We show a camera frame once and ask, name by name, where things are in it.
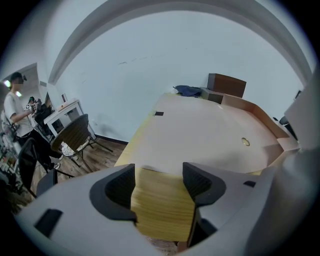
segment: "chair backrest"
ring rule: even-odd
[[[88,130],[88,114],[83,114],[69,123],[52,142],[51,149],[59,152],[62,142],[66,143],[74,152],[77,151],[86,139],[91,136]]]
[[[38,158],[38,144],[33,138],[29,138],[19,153],[18,167],[23,185],[32,195],[34,193],[31,191],[31,183]]]

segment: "wooden floor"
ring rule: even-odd
[[[101,138],[98,138],[97,141],[103,144],[105,147],[113,150],[113,152],[109,152],[108,150],[104,149],[98,144],[93,144],[93,148],[91,148],[90,146],[87,146],[85,148],[85,150],[83,151],[83,158],[94,172],[103,170],[105,168],[113,167],[118,158],[120,157],[122,151],[126,147],[126,145],[124,144],[111,142]],[[76,164],[74,164],[68,157],[64,156],[60,161],[61,165],[59,171],[65,172],[75,177],[86,175],[91,172],[86,168],[85,164],[82,162],[80,158],[77,159],[77,157],[74,157],[73,159],[78,163],[78,165],[80,165],[80,168]],[[31,185],[32,191],[37,191],[37,184],[44,175],[46,175],[46,171],[44,170],[42,165],[38,163],[33,175]],[[58,183],[63,182],[66,179],[68,179],[67,176],[61,173],[58,174]]]

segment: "white table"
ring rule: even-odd
[[[83,115],[81,108],[79,106],[79,100],[76,100],[75,102],[71,103],[70,105],[64,107],[60,111],[54,111],[51,115],[49,115],[46,119],[43,120],[44,124],[48,125],[50,131],[53,133],[55,137],[57,137],[58,133],[53,127],[53,123],[57,121],[59,118],[61,118],[63,115],[67,114],[71,110],[76,109],[78,114],[81,116]],[[91,129],[90,125],[88,125],[88,130],[91,133],[91,137],[95,140],[97,137],[95,136],[94,131]]]

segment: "person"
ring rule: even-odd
[[[32,104],[34,104],[36,101],[35,101],[35,97],[30,97],[29,98],[29,102],[28,102],[28,104],[30,104],[30,105],[32,105]]]
[[[33,138],[41,148],[41,151],[38,152],[39,162],[44,169],[58,169],[60,164],[58,163],[55,165],[52,163],[50,157],[61,159],[63,155],[53,151],[48,141],[33,129],[30,120],[28,119],[28,115],[35,112],[34,106],[31,105],[30,109],[24,111],[21,101],[16,95],[16,92],[22,89],[23,84],[24,80],[21,73],[15,72],[11,75],[10,92],[5,96],[3,104],[5,115],[11,123],[18,125],[16,132],[19,144],[23,146],[29,138]]]

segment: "black chair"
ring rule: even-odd
[[[37,142],[33,138],[29,138],[23,145],[19,157],[18,157],[18,167],[20,172],[20,177],[25,188],[30,192],[33,197],[38,197],[43,194],[45,191],[53,187],[58,183],[58,173],[70,177],[63,171],[57,169],[51,169],[46,171],[47,174],[38,182],[36,187],[36,194],[31,190],[32,179],[36,169],[37,161],[39,159],[39,150],[41,150]]]

